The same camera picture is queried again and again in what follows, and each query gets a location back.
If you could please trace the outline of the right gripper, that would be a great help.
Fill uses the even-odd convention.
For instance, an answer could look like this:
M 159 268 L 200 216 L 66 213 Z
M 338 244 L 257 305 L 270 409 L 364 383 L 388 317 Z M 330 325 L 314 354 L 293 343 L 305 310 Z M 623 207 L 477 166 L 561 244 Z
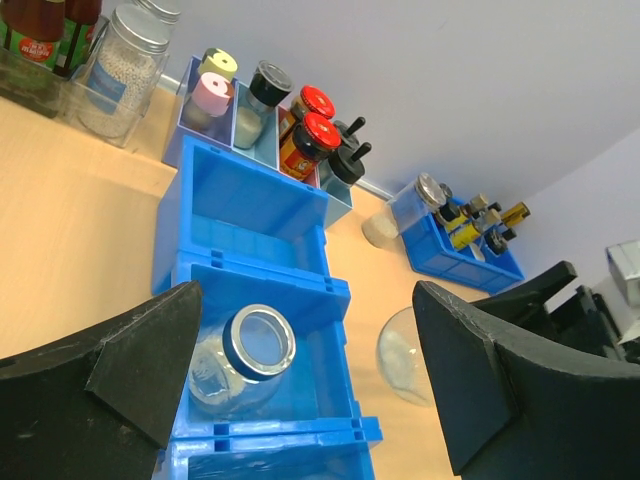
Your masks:
M 577 278 L 574 266 L 560 261 L 521 285 L 478 300 L 473 306 L 526 330 L 545 330 L 547 337 L 588 354 L 625 360 L 620 332 L 599 293 L 579 286 L 574 295 L 548 314 L 546 302 Z

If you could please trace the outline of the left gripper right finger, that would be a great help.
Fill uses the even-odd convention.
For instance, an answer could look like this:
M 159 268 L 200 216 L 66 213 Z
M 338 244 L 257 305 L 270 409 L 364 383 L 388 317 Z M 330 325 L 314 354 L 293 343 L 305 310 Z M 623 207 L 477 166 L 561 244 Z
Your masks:
M 639 368 L 418 282 L 415 319 L 449 461 L 464 479 L 635 479 Z

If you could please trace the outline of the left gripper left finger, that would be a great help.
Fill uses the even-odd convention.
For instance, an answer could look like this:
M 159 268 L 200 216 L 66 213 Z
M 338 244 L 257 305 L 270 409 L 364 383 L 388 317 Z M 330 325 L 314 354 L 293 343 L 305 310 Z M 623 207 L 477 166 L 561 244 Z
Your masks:
M 203 292 L 181 283 L 1 361 L 4 479 L 149 479 L 167 448 Z

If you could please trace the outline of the lidded glass jar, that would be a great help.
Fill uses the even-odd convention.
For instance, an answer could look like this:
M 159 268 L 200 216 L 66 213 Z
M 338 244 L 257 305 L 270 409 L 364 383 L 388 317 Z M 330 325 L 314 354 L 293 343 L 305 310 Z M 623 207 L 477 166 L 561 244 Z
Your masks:
M 366 240 L 377 248 L 386 247 L 426 215 L 435 212 L 447 202 L 439 182 L 426 173 L 420 173 L 383 208 L 365 220 L 361 231 Z

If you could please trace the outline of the large blue divided bin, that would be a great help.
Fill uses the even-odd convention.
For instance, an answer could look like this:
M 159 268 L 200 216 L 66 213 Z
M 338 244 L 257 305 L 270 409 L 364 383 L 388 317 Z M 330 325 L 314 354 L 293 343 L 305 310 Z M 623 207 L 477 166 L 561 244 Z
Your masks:
M 264 304 L 297 346 L 274 396 L 213 415 L 184 394 L 162 479 L 370 479 L 379 422 L 362 415 L 346 360 L 348 284 L 329 272 L 327 195 L 193 137 L 157 212 L 151 288 L 191 280 L 203 330 Z

